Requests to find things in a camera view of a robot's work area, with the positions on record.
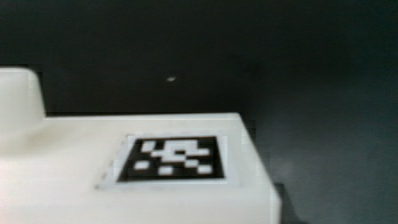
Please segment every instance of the white square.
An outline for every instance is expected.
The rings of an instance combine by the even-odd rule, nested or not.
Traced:
[[[213,173],[211,166],[210,166],[210,165],[201,165],[201,166],[197,167],[197,173],[199,173],[199,174],[210,174],[210,173]]]
[[[172,175],[172,167],[171,166],[162,166],[158,168],[158,175],[160,176]]]
[[[149,161],[146,161],[146,160],[137,161],[137,163],[133,165],[133,169],[146,170],[147,168],[149,168]]]
[[[195,159],[190,159],[185,161],[185,168],[194,168],[199,165],[199,161]]]

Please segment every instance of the black background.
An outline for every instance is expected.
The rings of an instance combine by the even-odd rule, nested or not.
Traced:
[[[286,220],[391,224],[396,22],[394,0],[0,0],[0,63],[53,116],[240,112]]]

